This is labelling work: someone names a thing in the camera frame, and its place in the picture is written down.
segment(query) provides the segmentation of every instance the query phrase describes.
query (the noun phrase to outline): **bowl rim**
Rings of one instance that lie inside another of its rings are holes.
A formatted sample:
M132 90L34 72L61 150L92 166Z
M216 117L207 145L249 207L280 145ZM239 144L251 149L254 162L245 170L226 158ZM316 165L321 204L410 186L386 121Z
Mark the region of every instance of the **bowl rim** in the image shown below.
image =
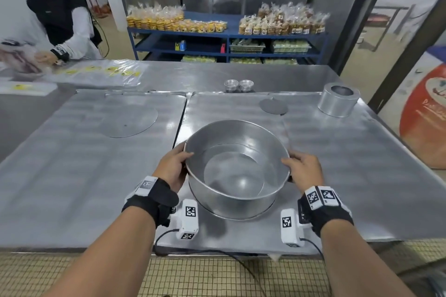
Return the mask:
M280 143L280 145L283 147L283 149L284 149L284 151L285 151L287 157L289 158L289 152L288 152L288 149L285 147L285 145L282 143L282 141L281 141L275 134L273 134L272 132L270 132L269 130L267 130L265 127L262 127L262 126L260 126L260 125L258 125L258 124L253 123L253 122L246 121L246 120L236 120L236 119L218 120L218 121L210 122L209 124L203 126L202 128L200 128L199 130L197 130L196 132L194 132L191 136L189 136L189 137L187 138L187 140L186 140L186 142L185 142L185 144L184 144L184 149L183 149L183 151L187 152L187 150L186 150L186 148L187 148L187 142L189 141L189 139L190 139L191 137L193 137L195 134L197 134L198 132L200 132L201 130L203 130L204 128L206 128L207 126L212 125L212 124L215 124L215 123L217 123L217 122L222 122L222 121L240 121L240 122L246 122L246 123L248 123L248 124L255 125L255 126L257 126L257 127L262 128L263 130L265 130L265 131L267 131L268 133L270 133L270 134L271 134L271 135L272 135L272 136L273 136L273 137ZM215 193L217 193L217 194L223 195L223 196L228 197L228 198L230 198L230 199L236 199L236 200L239 200L239 201L253 201L253 200L257 200L257 199L264 199L264 198L270 197L270 196L272 196L272 195L278 193L278 191L284 187L285 183L287 183L288 178L289 178L289 175L290 175L290 173L291 173L291 170L287 167L287 168L288 168L287 176L286 176L285 180L282 182L282 184L281 184L275 191L273 191L273 192L271 192L271 193L269 193L269 194L265 194L265 195L263 195L263 196L256 196L256 197L251 197L251 198L243 198L243 197L236 197L236 196L228 195L228 194L222 193L222 192L220 192L220 191L218 191L218 190L215 190L214 188L209 187L207 184L205 184L204 182L200 181L200 180L198 179L198 177L195 176L195 174L190 170L188 159L186 159L185 164L186 164L186 169L187 169L187 172L188 172L189 176L193 176L193 178L194 178L196 181L198 181L200 184L202 184L203 186L205 186L206 188L208 188L209 190L211 190L211 191L213 191L213 192L215 192Z

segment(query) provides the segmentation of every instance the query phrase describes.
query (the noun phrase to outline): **cylindrical metal container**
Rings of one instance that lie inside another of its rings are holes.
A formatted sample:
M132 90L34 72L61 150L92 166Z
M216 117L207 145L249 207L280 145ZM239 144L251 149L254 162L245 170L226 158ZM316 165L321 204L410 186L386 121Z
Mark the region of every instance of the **cylindrical metal container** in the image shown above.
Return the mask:
M285 146L271 132L251 122L223 120L195 132L184 150L189 186L213 214L232 220L253 218L267 210L289 176L281 158Z
M347 117L360 98L356 88L344 86L340 82L326 84L318 108L325 114L335 117Z

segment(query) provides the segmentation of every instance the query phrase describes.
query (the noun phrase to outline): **black vest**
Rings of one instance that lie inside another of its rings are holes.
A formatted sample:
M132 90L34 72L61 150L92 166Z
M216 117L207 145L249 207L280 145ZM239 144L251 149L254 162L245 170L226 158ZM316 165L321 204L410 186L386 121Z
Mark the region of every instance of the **black vest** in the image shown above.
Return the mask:
M26 0L26 4L36 13L37 19L46 30L49 42L54 46L73 36L73 10L77 7L88 9L86 0ZM97 47L102 38L95 26L93 30L94 35L90 39Z

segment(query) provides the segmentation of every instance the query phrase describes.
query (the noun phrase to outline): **person's right hand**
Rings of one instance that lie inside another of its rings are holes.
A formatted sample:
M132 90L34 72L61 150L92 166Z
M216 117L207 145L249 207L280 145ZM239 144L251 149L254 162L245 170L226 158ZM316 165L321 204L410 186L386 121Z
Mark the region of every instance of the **person's right hand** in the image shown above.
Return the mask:
M283 158L282 163L291 169L293 182L298 186L301 193L312 186L322 186L324 176L321 164L315 155L289 150L290 158Z

